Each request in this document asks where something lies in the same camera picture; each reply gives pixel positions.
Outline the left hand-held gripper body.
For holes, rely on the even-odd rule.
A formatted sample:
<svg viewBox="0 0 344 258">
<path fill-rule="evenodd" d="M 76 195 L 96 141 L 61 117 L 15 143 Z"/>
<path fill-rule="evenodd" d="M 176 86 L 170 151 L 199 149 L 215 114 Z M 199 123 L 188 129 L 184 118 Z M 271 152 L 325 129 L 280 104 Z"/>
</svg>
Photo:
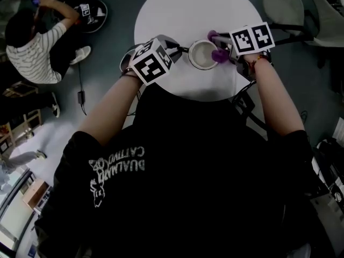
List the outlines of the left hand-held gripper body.
<svg viewBox="0 0 344 258">
<path fill-rule="evenodd" d="M 145 85 L 150 85 L 176 71 L 169 54 L 177 51 L 177 48 L 167 49 L 167 40 L 176 42 L 161 34 L 134 50 L 130 67 Z"/>
</svg>

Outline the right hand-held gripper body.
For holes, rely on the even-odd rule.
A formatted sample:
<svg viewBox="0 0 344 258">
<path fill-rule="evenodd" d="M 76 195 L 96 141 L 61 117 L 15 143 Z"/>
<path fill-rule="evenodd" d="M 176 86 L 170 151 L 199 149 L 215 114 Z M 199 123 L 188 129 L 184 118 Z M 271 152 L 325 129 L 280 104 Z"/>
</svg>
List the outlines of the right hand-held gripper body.
<svg viewBox="0 0 344 258">
<path fill-rule="evenodd" d="M 267 22 L 232 30 L 230 40 L 230 59 L 235 62 L 237 72 L 247 80 L 254 79 L 254 70 L 251 64 L 244 60 L 244 55 L 261 54 L 271 62 L 270 49 L 275 47 L 275 43 Z"/>
</svg>

